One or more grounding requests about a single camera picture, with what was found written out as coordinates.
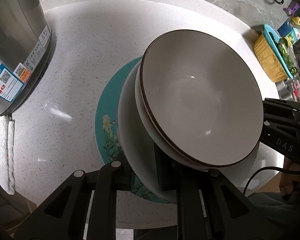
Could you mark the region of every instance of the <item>qr code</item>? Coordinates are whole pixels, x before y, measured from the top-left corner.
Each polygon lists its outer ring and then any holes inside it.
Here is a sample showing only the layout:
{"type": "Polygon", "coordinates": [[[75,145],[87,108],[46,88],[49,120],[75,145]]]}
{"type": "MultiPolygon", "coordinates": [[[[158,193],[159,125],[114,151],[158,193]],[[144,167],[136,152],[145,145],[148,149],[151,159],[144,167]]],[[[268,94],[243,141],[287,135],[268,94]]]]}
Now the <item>qr code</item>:
{"type": "Polygon", "coordinates": [[[10,77],[11,77],[10,73],[5,70],[3,72],[3,75],[1,76],[0,80],[6,84],[10,77]]]}
{"type": "Polygon", "coordinates": [[[18,77],[20,77],[23,73],[24,67],[23,66],[18,66],[17,70],[15,71],[15,73],[18,75],[18,77]]]}

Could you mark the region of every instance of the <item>rice cooker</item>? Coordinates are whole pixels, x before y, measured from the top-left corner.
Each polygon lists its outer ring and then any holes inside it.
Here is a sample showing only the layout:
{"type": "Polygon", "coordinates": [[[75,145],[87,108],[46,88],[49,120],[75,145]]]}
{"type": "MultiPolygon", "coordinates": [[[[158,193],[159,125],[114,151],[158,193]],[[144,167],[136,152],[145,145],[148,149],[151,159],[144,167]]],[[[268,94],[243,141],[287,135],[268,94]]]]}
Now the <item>rice cooker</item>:
{"type": "Polygon", "coordinates": [[[0,115],[13,112],[42,75],[51,37],[39,0],[0,0],[0,115]]]}

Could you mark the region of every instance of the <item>person's hand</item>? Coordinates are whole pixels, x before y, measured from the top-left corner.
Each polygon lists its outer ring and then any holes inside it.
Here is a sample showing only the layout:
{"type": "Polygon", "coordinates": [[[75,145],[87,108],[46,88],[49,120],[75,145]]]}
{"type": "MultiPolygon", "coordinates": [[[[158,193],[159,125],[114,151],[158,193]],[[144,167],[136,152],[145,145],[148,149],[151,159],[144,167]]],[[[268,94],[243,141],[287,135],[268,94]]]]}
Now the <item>person's hand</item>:
{"type": "MultiPolygon", "coordinates": [[[[290,171],[300,171],[300,166],[298,164],[292,163],[292,161],[287,157],[284,158],[283,168],[290,171]]],[[[294,187],[294,181],[300,182],[300,175],[281,173],[279,188],[282,196],[285,194],[291,194],[294,187]]]]}

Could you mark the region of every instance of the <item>black cable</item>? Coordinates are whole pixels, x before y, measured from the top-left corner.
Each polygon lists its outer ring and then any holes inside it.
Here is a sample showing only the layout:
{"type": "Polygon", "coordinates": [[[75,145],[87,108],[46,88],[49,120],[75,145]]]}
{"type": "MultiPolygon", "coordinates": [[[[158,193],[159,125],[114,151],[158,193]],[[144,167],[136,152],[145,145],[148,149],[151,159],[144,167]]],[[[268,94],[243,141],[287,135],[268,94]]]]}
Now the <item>black cable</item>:
{"type": "Polygon", "coordinates": [[[251,178],[248,180],[247,185],[244,187],[244,190],[243,190],[243,194],[244,195],[246,194],[248,185],[252,181],[252,179],[254,178],[254,176],[256,176],[260,171],[265,171],[265,170],[281,171],[281,172],[283,172],[285,174],[290,174],[290,175],[300,175],[300,171],[289,171],[289,170],[285,170],[283,168],[279,168],[279,167],[276,167],[276,166],[267,166],[267,167],[260,168],[255,173],[253,173],[253,175],[251,176],[251,178]]]}

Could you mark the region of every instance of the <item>teal placemat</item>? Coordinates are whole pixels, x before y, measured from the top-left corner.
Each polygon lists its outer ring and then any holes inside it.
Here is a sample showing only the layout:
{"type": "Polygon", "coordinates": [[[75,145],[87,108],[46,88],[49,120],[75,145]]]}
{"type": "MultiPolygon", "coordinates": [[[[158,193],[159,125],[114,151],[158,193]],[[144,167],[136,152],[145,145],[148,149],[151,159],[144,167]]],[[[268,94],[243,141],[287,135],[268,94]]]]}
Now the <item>teal placemat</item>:
{"type": "MultiPolygon", "coordinates": [[[[117,134],[117,108],[124,82],[130,71],[141,60],[138,57],[120,68],[105,86],[96,110],[94,129],[98,150],[105,164],[117,159],[122,150],[117,134]]],[[[157,203],[168,203],[147,189],[136,177],[131,192],[141,198],[157,203]]]]}

